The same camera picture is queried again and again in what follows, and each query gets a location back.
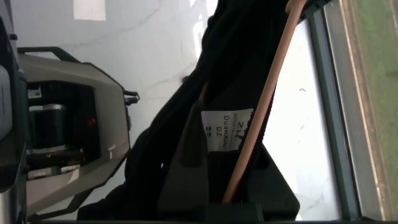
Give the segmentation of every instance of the white sticker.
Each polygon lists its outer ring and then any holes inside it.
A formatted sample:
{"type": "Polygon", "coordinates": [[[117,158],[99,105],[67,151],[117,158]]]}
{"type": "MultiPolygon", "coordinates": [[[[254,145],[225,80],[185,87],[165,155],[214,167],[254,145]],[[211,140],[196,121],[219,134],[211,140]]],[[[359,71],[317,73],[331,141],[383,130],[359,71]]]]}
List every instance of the white sticker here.
{"type": "Polygon", "coordinates": [[[42,90],[37,89],[37,90],[27,90],[27,97],[28,99],[37,99],[42,97],[42,90]]]}
{"type": "Polygon", "coordinates": [[[208,152],[238,150],[248,128],[253,109],[238,111],[202,111],[208,152]]]}

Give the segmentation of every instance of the lawn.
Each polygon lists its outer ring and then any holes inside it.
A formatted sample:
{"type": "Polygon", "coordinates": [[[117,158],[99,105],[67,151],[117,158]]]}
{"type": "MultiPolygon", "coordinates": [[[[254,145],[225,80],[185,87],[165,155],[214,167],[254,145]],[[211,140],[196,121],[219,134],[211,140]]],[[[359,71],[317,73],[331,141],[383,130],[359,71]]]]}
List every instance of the lawn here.
{"type": "Polygon", "coordinates": [[[393,11],[390,0],[355,0],[352,5],[377,136],[398,214],[398,35],[393,11]]]}

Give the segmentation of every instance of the white tile floor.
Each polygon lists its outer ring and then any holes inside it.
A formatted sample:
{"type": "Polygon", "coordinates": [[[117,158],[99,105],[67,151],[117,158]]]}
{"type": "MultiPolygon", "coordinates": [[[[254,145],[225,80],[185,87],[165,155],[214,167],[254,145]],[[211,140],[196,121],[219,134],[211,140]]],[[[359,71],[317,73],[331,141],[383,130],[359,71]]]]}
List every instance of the white tile floor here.
{"type": "MultiPolygon", "coordinates": [[[[59,46],[92,62],[142,97],[130,107],[137,138],[195,67],[217,0],[13,0],[18,46],[59,46]]],[[[264,138],[300,200],[304,220],[339,218],[307,24],[301,23],[280,75],[264,138]]],[[[124,182],[122,167],[85,203],[124,182]]],[[[60,202],[46,211],[67,205],[60,202]]],[[[58,217],[74,219],[76,213],[58,217]]]]}

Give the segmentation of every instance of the window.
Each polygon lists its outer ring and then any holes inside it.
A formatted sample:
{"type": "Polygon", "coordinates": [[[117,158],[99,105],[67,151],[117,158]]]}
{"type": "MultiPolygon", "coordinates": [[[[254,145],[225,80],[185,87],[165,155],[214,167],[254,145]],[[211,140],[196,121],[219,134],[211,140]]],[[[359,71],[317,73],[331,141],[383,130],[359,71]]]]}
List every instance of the window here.
{"type": "Polygon", "coordinates": [[[360,212],[397,220],[398,1],[335,0],[323,12],[360,212]]]}

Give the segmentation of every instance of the white label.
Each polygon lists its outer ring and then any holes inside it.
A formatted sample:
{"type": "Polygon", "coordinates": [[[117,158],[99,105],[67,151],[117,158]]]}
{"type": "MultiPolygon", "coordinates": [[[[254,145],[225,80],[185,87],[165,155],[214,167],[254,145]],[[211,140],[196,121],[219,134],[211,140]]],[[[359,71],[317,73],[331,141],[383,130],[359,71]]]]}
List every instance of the white label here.
{"type": "Polygon", "coordinates": [[[253,109],[239,111],[202,111],[208,152],[238,150],[248,128],[253,109]]]}
{"type": "Polygon", "coordinates": [[[27,90],[27,97],[29,99],[36,99],[36,98],[41,98],[42,97],[42,90],[37,89],[37,90],[27,90]]]}

